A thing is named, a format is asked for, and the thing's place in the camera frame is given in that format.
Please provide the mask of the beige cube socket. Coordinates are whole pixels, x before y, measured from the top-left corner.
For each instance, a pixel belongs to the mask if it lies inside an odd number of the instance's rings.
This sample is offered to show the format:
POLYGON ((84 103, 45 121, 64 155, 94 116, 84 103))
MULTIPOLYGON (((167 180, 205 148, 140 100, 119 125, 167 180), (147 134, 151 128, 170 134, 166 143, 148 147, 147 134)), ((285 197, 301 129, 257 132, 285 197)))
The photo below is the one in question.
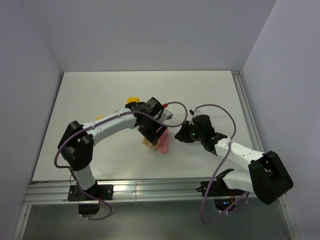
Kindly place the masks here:
POLYGON ((142 140, 142 144, 151 150, 155 149, 155 146, 151 142, 149 142, 145 137, 142 140))

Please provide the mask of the pink triangular power strip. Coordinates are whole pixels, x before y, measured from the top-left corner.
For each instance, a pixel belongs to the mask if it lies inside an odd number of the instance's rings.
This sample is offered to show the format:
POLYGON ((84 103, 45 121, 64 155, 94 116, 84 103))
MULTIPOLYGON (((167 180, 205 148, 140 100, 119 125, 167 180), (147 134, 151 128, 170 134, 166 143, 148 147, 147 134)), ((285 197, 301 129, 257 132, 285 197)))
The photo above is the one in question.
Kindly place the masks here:
POLYGON ((169 149, 169 130, 166 129, 165 132, 159 138, 156 150, 161 154, 167 154, 169 149))

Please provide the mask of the yellow cube socket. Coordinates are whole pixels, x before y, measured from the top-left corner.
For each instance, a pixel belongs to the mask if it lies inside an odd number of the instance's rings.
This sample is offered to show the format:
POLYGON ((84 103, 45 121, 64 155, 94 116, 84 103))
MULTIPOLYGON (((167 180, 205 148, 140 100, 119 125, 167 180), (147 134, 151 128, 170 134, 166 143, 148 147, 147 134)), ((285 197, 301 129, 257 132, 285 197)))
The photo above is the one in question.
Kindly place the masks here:
POLYGON ((140 99, 138 97, 128 97, 127 98, 127 102, 126 102, 127 104, 133 103, 133 102, 139 103, 140 99))

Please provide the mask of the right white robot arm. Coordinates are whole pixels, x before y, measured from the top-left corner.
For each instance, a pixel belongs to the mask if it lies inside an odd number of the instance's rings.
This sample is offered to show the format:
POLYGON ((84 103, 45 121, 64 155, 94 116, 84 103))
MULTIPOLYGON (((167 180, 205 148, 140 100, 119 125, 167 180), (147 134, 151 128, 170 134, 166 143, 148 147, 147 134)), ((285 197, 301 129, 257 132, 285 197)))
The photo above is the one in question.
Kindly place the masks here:
POLYGON ((226 196, 235 190, 254 193, 261 202, 270 205, 294 186, 277 153, 256 151, 233 142, 215 131, 208 115, 197 115, 186 121, 174 137, 182 143, 199 142, 207 152, 226 157, 244 169, 228 168, 215 176, 211 184, 202 184, 198 191, 203 196, 226 196))

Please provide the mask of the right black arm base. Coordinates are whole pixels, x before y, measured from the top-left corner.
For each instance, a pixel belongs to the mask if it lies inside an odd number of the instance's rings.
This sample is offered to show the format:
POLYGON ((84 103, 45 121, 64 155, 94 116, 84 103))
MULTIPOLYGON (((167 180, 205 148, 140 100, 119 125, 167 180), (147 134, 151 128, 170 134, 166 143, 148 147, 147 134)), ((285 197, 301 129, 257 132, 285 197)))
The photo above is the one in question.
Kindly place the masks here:
POLYGON ((218 199, 214 199, 214 204, 222 212, 236 201, 236 197, 240 197, 244 193, 243 190, 229 189, 222 181, 214 180, 207 196, 212 198, 218 197, 218 199))

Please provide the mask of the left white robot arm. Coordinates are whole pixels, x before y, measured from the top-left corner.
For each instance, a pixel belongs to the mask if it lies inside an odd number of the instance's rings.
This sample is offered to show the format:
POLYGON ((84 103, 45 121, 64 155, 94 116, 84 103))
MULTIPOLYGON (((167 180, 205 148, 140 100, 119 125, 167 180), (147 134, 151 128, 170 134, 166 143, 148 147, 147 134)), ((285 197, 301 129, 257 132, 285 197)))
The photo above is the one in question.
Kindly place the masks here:
POLYGON ((91 200, 98 193, 97 181, 90 167, 94 147, 113 134, 135 127, 152 146, 156 146, 167 130, 164 122, 172 117, 173 114, 154 97, 147 102, 129 102, 100 120, 84 124, 78 121, 69 123, 58 144, 57 155, 62 155, 68 162, 80 185, 79 194, 91 200))

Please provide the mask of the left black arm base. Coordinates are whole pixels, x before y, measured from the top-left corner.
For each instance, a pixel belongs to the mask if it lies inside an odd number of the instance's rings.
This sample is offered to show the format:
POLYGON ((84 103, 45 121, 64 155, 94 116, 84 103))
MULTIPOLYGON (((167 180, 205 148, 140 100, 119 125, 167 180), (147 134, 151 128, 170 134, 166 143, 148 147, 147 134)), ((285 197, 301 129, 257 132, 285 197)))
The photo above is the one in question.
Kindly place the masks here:
POLYGON ((67 201, 78 202, 80 215, 96 215, 100 206, 113 199, 114 186, 112 184, 95 184, 93 187, 80 190, 77 185, 71 185, 68 190, 67 201))

